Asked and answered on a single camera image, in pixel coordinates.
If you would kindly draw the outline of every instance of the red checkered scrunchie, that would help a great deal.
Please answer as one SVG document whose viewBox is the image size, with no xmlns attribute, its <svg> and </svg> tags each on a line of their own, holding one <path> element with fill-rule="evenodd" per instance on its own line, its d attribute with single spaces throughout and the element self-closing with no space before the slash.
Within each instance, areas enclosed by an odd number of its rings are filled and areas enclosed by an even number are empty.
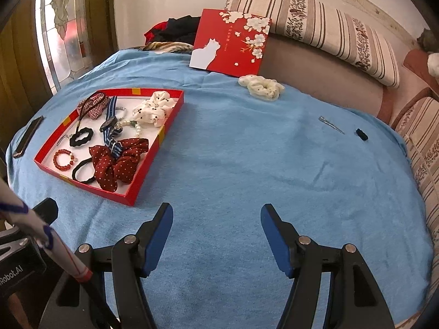
<svg viewBox="0 0 439 329">
<path fill-rule="evenodd" d="M 87 115 L 90 119 L 96 120 L 98 117 L 100 117 L 100 115 L 102 115 L 104 109 L 107 108 L 109 100 L 110 98 L 104 93 L 97 92 L 89 98 L 82 100 L 76 107 L 76 110 L 78 111 L 80 117 Z"/>
</svg>

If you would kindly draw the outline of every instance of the stained glass window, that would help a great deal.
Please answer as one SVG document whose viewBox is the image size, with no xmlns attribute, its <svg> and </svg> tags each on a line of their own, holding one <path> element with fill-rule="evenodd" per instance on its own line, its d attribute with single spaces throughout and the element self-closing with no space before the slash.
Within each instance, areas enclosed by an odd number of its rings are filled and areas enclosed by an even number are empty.
<svg viewBox="0 0 439 329">
<path fill-rule="evenodd" d="M 92 67 L 85 0 L 36 0 L 35 10 L 41 60 L 55 94 Z"/>
</svg>

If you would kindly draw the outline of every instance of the white polka dot scrunchie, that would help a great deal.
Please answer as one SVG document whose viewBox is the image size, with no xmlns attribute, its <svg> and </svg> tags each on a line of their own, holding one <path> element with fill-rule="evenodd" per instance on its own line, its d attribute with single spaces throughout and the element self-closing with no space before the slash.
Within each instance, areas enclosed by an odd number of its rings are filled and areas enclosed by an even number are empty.
<svg viewBox="0 0 439 329">
<path fill-rule="evenodd" d="M 285 90 L 285 87 L 274 79 L 265 79 L 263 76 L 252 74 L 241 76 L 238 83 L 247 87 L 251 95 L 267 101 L 277 100 L 279 94 Z"/>
<path fill-rule="evenodd" d="M 140 124 L 154 124 L 155 127 L 164 125 L 176 102 L 168 92 L 153 92 L 150 99 L 144 100 L 133 109 L 133 121 Z"/>
</svg>

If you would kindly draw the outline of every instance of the striped pillow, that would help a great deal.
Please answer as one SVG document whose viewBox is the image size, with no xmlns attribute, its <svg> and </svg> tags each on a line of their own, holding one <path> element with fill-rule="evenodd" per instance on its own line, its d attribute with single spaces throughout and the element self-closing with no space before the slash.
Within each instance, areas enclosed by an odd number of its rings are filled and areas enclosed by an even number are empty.
<svg viewBox="0 0 439 329">
<path fill-rule="evenodd" d="M 272 19 L 271 32 L 322 49 L 386 86 L 399 86 L 390 44 L 360 20 L 316 0 L 227 0 L 226 10 Z"/>
<path fill-rule="evenodd" d="M 439 285 L 439 102 L 430 97 L 419 100 L 405 113 L 396 131 L 407 144 L 434 244 L 427 303 Z"/>
</svg>

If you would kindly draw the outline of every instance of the bead bracelet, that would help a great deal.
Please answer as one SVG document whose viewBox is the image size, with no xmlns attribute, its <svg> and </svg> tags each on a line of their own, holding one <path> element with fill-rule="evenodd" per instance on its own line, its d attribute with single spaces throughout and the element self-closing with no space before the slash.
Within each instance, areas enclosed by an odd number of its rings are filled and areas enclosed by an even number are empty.
<svg viewBox="0 0 439 329">
<path fill-rule="evenodd" d="M 59 165 L 59 163 L 58 163 L 58 156 L 60 154 L 66 154 L 66 155 L 70 156 L 70 163 L 68 165 L 65 165 L 65 166 L 60 166 Z M 55 152 L 55 155 L 54 155 L 54 165 L 55 165 L 56 169 L 59 169 L 60 171 L 65 172 L 65 171 L 68 171 L 74 164 L 75 164 L 75 156 L 69 150 L 59 149 L 58 151 Z"/>
</svg>

